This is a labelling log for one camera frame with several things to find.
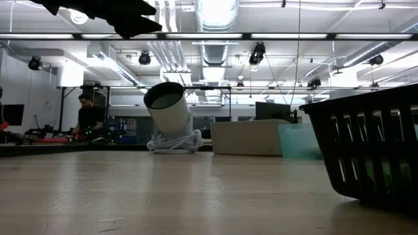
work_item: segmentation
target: desk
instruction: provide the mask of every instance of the desk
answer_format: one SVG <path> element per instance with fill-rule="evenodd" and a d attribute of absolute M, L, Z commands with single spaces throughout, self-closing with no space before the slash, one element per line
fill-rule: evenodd
<path fill-rule="evenodd" d="M 322 161 L 83 151 L 0 158 L 1 234 L 418 234 L 337 195 Z"/>

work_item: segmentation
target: red object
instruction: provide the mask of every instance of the red object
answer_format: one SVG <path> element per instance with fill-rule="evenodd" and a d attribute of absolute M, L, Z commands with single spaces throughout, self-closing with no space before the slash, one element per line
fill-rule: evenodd
<path fill-rule="evenodd" d="M 10 125 L 8 124 L 7 121 L 3 122 L 2 124 L 0 124 L 0 131 L 6 129 L 7 127 L 9 127 Z"/>
<path fill-rule="evenodd" d="M 48 143 L 67 143 L 68 138 L 40 138 L 37 142 L 48 142 Z"/>

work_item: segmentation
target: tangled white cord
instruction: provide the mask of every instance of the tangled white cord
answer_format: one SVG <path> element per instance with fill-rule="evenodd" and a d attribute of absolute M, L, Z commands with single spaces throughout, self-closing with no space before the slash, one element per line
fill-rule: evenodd
<path fill-rule="evenodd" d="M 152 152 L 170 151 L 173 149 L 184 149 L 195 153 L 203 145 L 202 133 L 200 130 L 193 131 L 190 136 L 184 136 L 175 140 L 165 140 L 162 134 L 154 137 L 146 145 Z"/>

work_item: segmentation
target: metal frame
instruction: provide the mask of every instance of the metal frame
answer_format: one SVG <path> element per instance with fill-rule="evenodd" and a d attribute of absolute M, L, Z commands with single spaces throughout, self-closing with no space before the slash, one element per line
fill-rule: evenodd
<path fill-rule="evenodd" d="M 70 35 L 70 37 L 52 37 L 51 35 Z M 352 38 L 340 38 L 338 35 L 352 35 Z M 411 35 L 411 37 L 404 38 L 402 36 Z M 9 33 L 0 32 L 0 40 L 58 40 L 58 41 L 124 41 L 126 39 L 121 38 L 115 33 Z M 418 33 L 265 33 L 265 32 L 253 32 L 253 33 L 150 33 L 144 35 L 138 35 L 129 39 L 130 41 L 162 41 L 162 40 L 251 40 L 251 41 L 418 41 Z"/>

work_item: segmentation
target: white duct pipe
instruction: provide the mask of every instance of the white duct pipe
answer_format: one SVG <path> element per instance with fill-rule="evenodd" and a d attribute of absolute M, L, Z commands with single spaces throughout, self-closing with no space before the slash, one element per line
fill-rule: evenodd
<path fill-rule="evenodd" d="M 178 32 L 176 25 L 176 2 L 175 0 L 169 0 L 169 10 L 170 10 L 170 28 L 172 32 Z"/>
<path fill-rule="evenodd" d="M 160 56 L 160 58 L 163 61 L 164 65 L 169 68 L 168 71 L 175 71 L 176 68 L 175 67 L 172 67 L 172 65 L 167 61 L 167 58 L 164 56 L 164 53 L 161 51 L 161 49 L 159 47 L 159 44 L 157 42 L 151 42 L 151 44 L 153 45 L 153 48 L 155 49 L 155 51 Z"/>
<path fill-rule="evenodd" d="M 159 24 L 163 26 L 162 32 L 168 32 L 169 29 L 167 27 L 167 23 L 165 20 L 165 1 L 164 0 L 158 0 L 159 3 Z"/>
<path fill-rule="evenodd" d="M 155 8 L 155 0 L 148 0 L 148 4 Z M 148 16 L 150 20 L 152 20 L 153 22 L 155 22 L 155 16 Z"/>
<path fill-rule="evenodd" d="M 165 69 L 165 71 L 170 71 L 170 67 L 165 64 L 163 58 L 161 58 L 161 55 L 158 54 L 158 51 L 155 49 L 154 45 L 151 42 L 147 42 L 146 44 L 154 54 L 155 58 L 158 60 L 158 63 Z"/>
<path fill-rule="evenodd" d="M 160 41 L 158 42 L 160 45 L 160 50 L 163 53 L 163 55 L 165 55 L 167 61 L 169 62 L 169 65 L 171 66 L 171 68 L 176 71 L 176 65 L 174 64 L 170 52 L 167 50 L 167 47 L 165 46 L 164 42 Z"/>
<path fill-rule="evenodd" d="M 187 67 L 187 63 L 185 62 L 185 57 L 184 57 L 183 50 L 182 50 L 182 43 L 180 41 L 176 41 L 175 42 L 175 45 L 177 45 L 177 53 L 178 53 L 178 56 L 182 60 L 183 70 L 188 71 L 189 69 Z"/>
<path fill-rule="evenodd" d="M 183 66 L 182 66 L 182 63 L 180 61 L 180 58 L 178 57 L 176 48 L 174 47 L 173 43 L 172 42 L 168 42 L 167 44 L 169 45 L 169 47 L 171 49 L 171 52 L 173 53 L 174 60 L 175 60 L 175 63 L 177 64 L 178 69 L 180 71 L 184 71 Z"/>

